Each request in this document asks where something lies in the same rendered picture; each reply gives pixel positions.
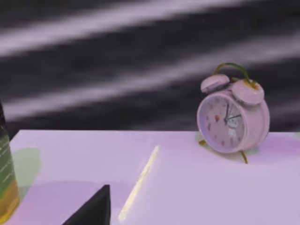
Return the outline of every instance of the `bottle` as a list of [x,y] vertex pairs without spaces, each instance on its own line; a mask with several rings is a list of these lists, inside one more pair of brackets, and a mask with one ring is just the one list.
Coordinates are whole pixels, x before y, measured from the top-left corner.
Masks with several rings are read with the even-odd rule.
[[0,224],[11,217],[19,203],[20,195],[9,146],[9,136],[0,102]]

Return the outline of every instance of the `bottle label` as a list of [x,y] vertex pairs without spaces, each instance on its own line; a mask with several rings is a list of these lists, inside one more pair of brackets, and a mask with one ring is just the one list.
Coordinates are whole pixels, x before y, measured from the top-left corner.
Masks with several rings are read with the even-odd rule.
[[0,198],[6,189],[15,180],[15,170],[9,146],[9,136],[0,103]]

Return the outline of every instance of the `alarm clock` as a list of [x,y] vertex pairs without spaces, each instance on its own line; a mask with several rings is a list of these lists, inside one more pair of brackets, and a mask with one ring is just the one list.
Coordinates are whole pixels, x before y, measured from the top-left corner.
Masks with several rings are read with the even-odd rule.
[[[234,66],[244,79],[231,82],[219,74],[223,66]],[[197,125],[208,146],[219,153],[235,153],[257,147],[270,128],[270,112],[260,84],[250,80],[245,69],[234,63],[222,63],[201,83],[207,94],[197,111]]]

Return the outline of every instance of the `clock body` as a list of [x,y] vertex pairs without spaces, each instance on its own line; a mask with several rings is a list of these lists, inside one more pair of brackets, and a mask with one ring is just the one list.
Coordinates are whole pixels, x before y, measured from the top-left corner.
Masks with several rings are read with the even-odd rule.
[[197,111],[197,125],[202,137],[220,153],[257,147],[270,128],[266,102],[244,105],[232,95],[231,87],[209,94]]

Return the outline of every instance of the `pink tabletop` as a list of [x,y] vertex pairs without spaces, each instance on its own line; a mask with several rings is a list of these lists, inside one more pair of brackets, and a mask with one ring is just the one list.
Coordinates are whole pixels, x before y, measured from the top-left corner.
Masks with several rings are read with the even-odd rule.
[[156,145],[123,224],[300,224],[296,134],[269,134],[247,152],[248,165],[196,139],[195,132],[21,131],[11,147],[26,194],[7,225],[61,225],[104,184],[111,185],[112,225],[120,224],[117,215]]

